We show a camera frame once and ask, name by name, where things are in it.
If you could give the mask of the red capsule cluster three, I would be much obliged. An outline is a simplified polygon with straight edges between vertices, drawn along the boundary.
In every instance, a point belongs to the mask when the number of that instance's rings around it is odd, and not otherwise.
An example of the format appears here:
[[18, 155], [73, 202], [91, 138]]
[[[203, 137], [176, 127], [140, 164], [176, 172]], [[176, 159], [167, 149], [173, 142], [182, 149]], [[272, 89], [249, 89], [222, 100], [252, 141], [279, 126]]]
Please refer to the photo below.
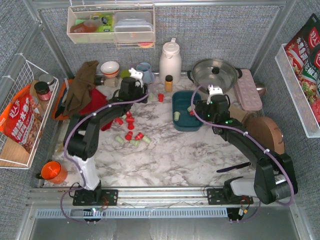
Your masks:
[[135, 119], [132, 116], [128, 116], [125, 120], [127, 123], [133, 123], [135, 121]]

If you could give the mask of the red capsule top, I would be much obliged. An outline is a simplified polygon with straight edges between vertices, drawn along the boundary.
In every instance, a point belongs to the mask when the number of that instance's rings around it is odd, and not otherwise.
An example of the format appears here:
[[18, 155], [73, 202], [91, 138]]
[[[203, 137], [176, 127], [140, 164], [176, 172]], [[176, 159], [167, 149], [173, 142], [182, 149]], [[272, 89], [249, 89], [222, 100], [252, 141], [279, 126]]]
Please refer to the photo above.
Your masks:
[[164, 101], [164, 97], [165, 97], [165, 96], [164, 96], [163, 93], [159, 93], [159, 94], [158, 94], [158, 101], [162, 103], [162, 102]]

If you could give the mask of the teal storage basket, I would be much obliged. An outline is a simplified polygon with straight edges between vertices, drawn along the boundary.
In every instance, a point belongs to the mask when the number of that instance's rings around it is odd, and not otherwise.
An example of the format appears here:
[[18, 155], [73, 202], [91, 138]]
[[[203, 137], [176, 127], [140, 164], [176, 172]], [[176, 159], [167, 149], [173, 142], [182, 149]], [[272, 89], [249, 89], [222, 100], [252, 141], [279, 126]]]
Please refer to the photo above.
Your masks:
[[[191, 106], [192, 90], [177, 91], [172, 96], [172, 122], [174, 128], [179, 132], [196, 132], [203, 123], [195, 116], [190, 116], [187, 110]], [[180, 112], [179, 121], [174, 121], [174, 112]]]

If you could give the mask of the red capsule cluster two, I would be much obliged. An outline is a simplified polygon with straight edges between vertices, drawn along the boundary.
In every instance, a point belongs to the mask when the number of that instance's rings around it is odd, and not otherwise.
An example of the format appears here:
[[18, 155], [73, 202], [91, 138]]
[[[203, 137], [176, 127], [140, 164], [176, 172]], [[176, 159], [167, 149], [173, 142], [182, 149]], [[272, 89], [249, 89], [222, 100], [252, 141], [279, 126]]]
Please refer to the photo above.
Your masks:
[[118, 123], [119, 125], [123, 125], [123, 124], [124, 124], [123, 119], [120, 118], [120, 117], [117, 117], [114, 121], [115, 121], [116, 123]]

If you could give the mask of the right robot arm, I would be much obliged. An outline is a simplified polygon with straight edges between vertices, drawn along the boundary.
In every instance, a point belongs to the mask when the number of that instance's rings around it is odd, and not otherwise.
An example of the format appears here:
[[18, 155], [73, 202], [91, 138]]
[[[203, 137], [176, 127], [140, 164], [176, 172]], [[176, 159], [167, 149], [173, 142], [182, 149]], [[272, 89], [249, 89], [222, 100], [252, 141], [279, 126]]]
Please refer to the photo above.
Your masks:
[[230, 100], [225, 95], [214, 95], [209, 100], [191, 100], [194, 115], [212, 127], [215, 135], [235, 146], [255, 166], [253, 189], [265, 205], [273, 202], [290, 206], [298, 183], [291, 157], [278, 154], [249, 135], [241, 122], [230, 117]]

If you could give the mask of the red capsule cluster four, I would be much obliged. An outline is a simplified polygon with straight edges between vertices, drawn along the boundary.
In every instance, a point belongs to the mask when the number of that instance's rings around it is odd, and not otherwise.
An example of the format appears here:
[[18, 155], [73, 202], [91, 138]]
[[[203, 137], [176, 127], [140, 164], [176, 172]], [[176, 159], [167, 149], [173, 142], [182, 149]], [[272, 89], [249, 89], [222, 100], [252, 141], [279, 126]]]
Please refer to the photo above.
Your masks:
[[129, 122], [127, 128], [131, 131], [135, 128], [135, 126], [132, 122]]

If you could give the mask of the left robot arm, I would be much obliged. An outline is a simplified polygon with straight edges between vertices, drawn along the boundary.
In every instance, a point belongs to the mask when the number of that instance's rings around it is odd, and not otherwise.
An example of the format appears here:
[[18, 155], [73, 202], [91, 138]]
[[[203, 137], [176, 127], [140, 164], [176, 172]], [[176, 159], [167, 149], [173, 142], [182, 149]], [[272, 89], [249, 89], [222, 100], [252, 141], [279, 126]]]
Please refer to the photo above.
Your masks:
[[97, 203], [102, 197], [94, 155], [98, 149], [100, 130], [116, 118], [125, 115], [134, 103], [148, 102], [148, 85], [133, 77], [125, 77], [120, 89], [101, 108], [91, 113], [73, 115], [64, 137], [64, 157], [75, 164], [82, 178], [75, 196], [84, 202]]

